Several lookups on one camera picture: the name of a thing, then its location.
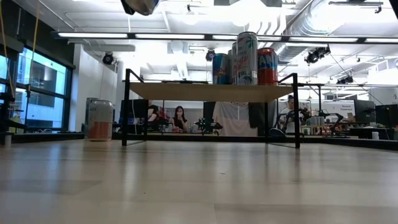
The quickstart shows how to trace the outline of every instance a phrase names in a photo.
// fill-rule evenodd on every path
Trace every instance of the rope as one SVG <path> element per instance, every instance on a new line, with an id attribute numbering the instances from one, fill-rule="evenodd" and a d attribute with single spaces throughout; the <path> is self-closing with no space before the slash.
<path id="1" fill-rule="evenodd" d="M 39 25 L 39 16 L 40 16 L 40 0 L 37 0 L 36 25 L 35 25 L 35 34 L 33 38 L 33 52 L 32 52 L 32 63 L 30 63 L 29 83 L 33 74 L 33 63 L 34 63 L 35 50 L 36 50 L 37 27 Z"/>

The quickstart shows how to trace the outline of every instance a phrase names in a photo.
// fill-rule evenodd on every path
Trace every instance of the man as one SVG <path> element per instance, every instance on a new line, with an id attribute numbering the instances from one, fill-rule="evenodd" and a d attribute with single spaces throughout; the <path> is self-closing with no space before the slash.
<path id="1" fill-rule="evenodd" d="M 294 98 L 292 95 L 289 95 L 287 98 L 287 107 L 285 109 L 283 109 L 280 113 L 284 114 L 280 117 L 279 120 L 279 124 L 280 124 L 280 128 L 282 129 L 285 125 L 285 121 L 286 121 L 286 114 L 289 113 L 290 111 L 294 110 Z M 294 133 L 294 119 L 293 118 L 289 118 L 288 122 L 287 122 L 287 129 L 286 129 L 286 133 Z"/>
<path id="2" fill-rule="evenodd" d="M 159 107 L 152 104 L 152 100 L 148 101 L 148 122 L 155 121 L 159 114 Z"/>

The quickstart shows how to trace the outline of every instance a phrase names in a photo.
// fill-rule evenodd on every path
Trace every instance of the glass window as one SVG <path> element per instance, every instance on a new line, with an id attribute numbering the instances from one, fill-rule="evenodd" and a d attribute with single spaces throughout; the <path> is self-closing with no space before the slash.
<path id="1" fill-rule="evenodd" d="M 0 84 L 0 93 L 5 93 L 5 92 L 6 92 L 6 85 Z"/>
<path id="2" fill-rule="evenodd" d="M 64 95 L 67 68 L 35 53 L 30 74 L 32 56 L 33 51 L 29 49 L 19 54 L 17 82 Z"/>
<path id="3" fill-rule="evenodd" d="M 7 60 L 4 56 L 0 55 L 0 78 L 6 79 L 7 78 Z"/>
<path id="4" fill-rule="evenodd" d="M 27 109 L 26 125 L 35 128 L 61 128 L 64 99 L 31 92 Z M 22 124 L 25 124 L 26 91 L 17 88 L 16 104 L 20 105 Z"/>

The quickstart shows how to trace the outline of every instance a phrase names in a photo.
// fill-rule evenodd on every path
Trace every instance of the wooden floor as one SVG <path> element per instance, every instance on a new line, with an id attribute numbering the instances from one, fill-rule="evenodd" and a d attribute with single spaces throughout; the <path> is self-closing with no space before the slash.
<path id="1" fill-rule="evenodd" d="M 398 223 L 398 154 L 64 141 L 0 150 L 0 223 Z"/>

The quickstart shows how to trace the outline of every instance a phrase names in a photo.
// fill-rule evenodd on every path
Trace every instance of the woman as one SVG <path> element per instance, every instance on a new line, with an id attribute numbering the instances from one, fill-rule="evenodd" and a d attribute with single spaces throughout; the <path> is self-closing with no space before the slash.
<path id="1" fill-rule="evenodd" d="M 173 129 L 178 128 L 178 130 L 188 131 L 187 120 L 184 115 L 184 108 L 182 106 L 178 106 L 175 109 L 174 117 L 171 120 L 173 124 Z"/>

